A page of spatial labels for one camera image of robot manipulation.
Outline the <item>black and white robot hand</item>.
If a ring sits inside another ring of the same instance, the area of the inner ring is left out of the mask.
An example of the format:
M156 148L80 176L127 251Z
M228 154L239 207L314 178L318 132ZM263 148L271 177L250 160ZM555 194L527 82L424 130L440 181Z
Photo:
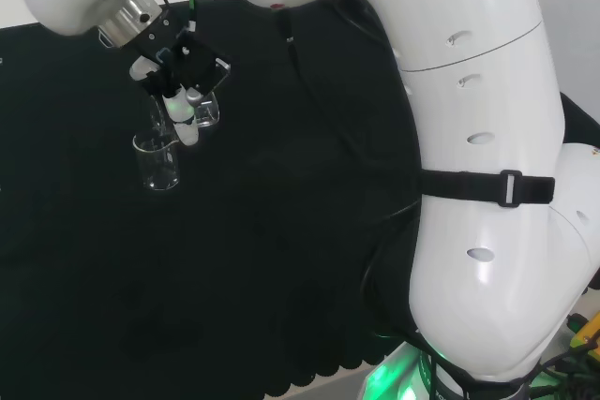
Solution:
M139 53L130 78L154 99L154 129L192 147L219 122L216 90L231 65L197 37L194 21L182 24L170 10L144 12L137 24L144 29L130 42Z

